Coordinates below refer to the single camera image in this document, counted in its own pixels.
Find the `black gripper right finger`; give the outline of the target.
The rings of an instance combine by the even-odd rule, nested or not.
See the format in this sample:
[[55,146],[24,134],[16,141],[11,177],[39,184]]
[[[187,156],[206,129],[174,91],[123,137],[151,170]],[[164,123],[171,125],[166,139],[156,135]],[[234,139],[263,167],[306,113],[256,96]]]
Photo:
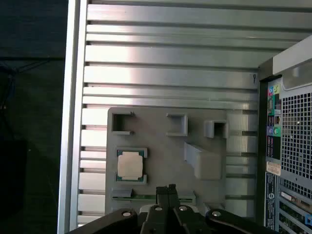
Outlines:
[[222,209],[211,209],[205,215],[181,205],[176,186],[168,186],[170,234],[272,234],[273,230]]

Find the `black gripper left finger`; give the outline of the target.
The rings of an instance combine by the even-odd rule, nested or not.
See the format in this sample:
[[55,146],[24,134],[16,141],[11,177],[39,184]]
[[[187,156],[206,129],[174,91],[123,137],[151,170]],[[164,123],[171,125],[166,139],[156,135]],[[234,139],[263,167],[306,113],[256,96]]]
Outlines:
[[156,188],[156,204],[147,213],[133,209],[119,209],[69,233],[71,234],[167,234],[169,195],[168,187]]

